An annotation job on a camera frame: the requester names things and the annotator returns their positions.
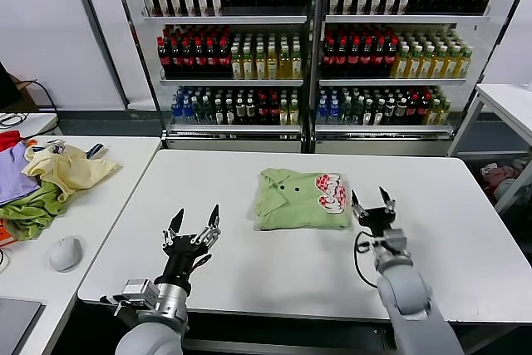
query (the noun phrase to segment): white table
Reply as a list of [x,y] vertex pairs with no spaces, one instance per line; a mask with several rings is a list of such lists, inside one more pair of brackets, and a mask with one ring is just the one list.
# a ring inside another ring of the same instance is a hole
[[[37,133],[46,132],[48,129],[51,129],[56,124],[56,122],[57,114],[32,112],[27,115],[26,120],[20,125],[11,128],[0,127],[0,133],[8,131],[20,131],[20,136],[28,137],[36,135]],[[60,135],[61,131],[59,130],[59,128],[56,128],[53,133],[56,135]]]
[[[505,84],[481,84],[476,86],[476,95],[464,121],[453,140],[447,156],[456,156],[458,145],[467,136],[483,106],[492,110],[529,145],[532,145],[532,90],[527,86]],[[529,164],[513,185],[495,204],[499,214],[504,213],[517,200],[516,193],[532,181],[532,163]]]
[[[40,136],[39,140],[57,137]],[[5,270],[2,266],[0,273],[0,298],[31,299],[46,305],[21,355],[49,353],[53,349],[86,271],[160,148],[160,140],[155,137],[59,137],[83,150],[102,143],[109,149],[104,159],[117,161],[121,168],[92,189],[76,193],[66,213],[57,217],[38,239],[6,247],[9,265]],[[80,239],[83,258],[71,272],[60,274],[50,267],[48,254],[54,243],[69,235]]]
[[[185,207],[182,234],[199,232],[219,204],[222,235],[194,272],[189,309],[340,320],[388,319],[357,276],[344,231],[258,232],[249,218],[265,168],[339,172],[366,207],[397,199],[397,228],[434,288],[446,320],[532,322],[532,270],[461,160],[162,150],[116,223],[78,292],[88,302],[127,279],[155,279],[167,260],[161,230]],[[373,257],[361,269],[377,279]]]

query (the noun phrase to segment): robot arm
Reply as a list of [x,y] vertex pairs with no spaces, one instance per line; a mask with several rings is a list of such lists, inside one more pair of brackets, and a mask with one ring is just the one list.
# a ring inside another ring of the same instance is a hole
[[370,248],[375,255],[375,268],[381,274],[377,289],[382,304],[390,315],[400,355],[463,355],[460,342],[449,323],[441,316],[432,298],[431,287],[414,269],[406,251],[406,237],[401,229],[393,229],[395,200],[381,189],[385,206],[365,210],[352,192],[352,210],[361,226],[368,227],[372,242],[358,243],[357,254]]
[[116,355],[181,355],[187,329],[186,299],[190,275],[211,258],[208,254],[221,235],[216,205],[207,226],[198,234],[178,235],[181,210],[163,230],[163,251],[168,255],[163,274],[149,279],[128,280],[119,295],[101,298],[118,305],[115,316],[132,320],[135,326],[120,340]]

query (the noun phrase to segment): black cable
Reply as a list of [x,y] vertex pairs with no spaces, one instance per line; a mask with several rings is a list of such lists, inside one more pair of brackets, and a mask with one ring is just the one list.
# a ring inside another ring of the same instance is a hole
[[360,270],[360,267],[358,266],[358,257],[357,257],[357,254],[360,253],[360,254],[364,254],[366,253],[367,251],[369,251],[369,245],[366,247],[364,246],[364,250],[360,250],[359,249],[359,244],[358,244],[358,240],[361,238],[361,236],[365,234],[366,236],[368,237],[373,237],[371,234],[369,233],[366,233],[364,231],[361,231],[357,234],[357,237],[355,238],[355,248],[353,249],[353,258],[355,259],[355,269],[357,270],[357,273],[358,273],[358,276],[360,276],[360,279],[362,279],[362,281],[367,284],[368,286],[370,287],[373,287],[373,288],[377,288],[377,286],[375,284],[373,284],[372,282],[370,282],[369,280],[367,280],[364,275],[362,274],[361,270]]
[[22,139],[24,141],[27,141],[28,139],[31,139],[35,136],[40,136],[40,135],[44,135],[45,133],[48,133],[48,132],[52,132],[54,131],[55,129],[57,129],[59,127],[59,124],[61,122],[61,117],[59,116],[59,111],[57,111],[57,107],[56,107],[56,103],[53,102],[52,100],[52,97],[50,96],[50,93],[48,93],[48,90],[46,89],[46,87],[44,87],[40,82],[38,82],[37,80],[33,80],[33,81],[19,81],[17,83],[34,83],[38,86],[41,87],[41,89],[44,90],[44,92],[46,93],[47,97],[48,97],[48,100],[50,101],[50,104],[52,104],[52,108],[53,108],[53,111],[56,113],[56,116],[57,116],[57,121],[56,121],[56,124],[55,126],[53,126],[52,128],[50,129],[46,129],[45,131],[42,131],[42,132],[39,132],[39,133],[36,133],[35,135],[31,135],[31,136],[27,136],[27,137],[23,137]]

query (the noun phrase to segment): beverage refrigerator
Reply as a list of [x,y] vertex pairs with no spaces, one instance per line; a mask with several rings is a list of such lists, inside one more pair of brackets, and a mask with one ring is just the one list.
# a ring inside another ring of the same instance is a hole
[[515,2],[123,0],[169,148],[381,155],[445,154]]

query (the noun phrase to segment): white mouse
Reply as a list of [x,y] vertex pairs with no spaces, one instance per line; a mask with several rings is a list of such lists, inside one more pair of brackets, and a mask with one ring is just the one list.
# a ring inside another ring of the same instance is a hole
[[56,242],[50,253],[50,266],[57,272],[64,272],[81,261],[80,240],[68,236]]

